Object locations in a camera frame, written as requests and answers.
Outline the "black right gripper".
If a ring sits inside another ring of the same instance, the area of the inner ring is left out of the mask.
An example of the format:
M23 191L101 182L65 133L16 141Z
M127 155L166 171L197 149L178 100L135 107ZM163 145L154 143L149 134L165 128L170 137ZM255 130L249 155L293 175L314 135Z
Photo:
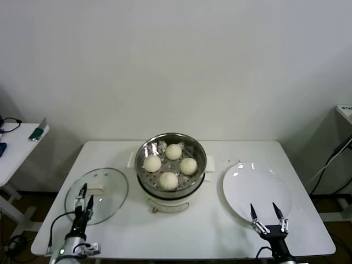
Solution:
M288 252L289 250L285 242L285 238L288 235L288 219L284 217L282 211L274 202L272 205L279 220L279 225L265 226L259 221L253 205L250 204L251 226L257 234L264 234L262 238L270 244L272 251Z

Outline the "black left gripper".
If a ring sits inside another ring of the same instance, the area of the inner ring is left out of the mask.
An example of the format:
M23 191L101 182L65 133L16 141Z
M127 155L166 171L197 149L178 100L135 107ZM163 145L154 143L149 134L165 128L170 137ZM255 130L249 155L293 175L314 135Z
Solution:
M79 237L86 239L86 226L88 218L92 217L93 214L93 205L94 205L94 196L91 195L87 206L85 208L85 197L87 192L87 184L85 183L79 191L78 196L75 198L75 218L73 220L72 227L68 233L68 237Z

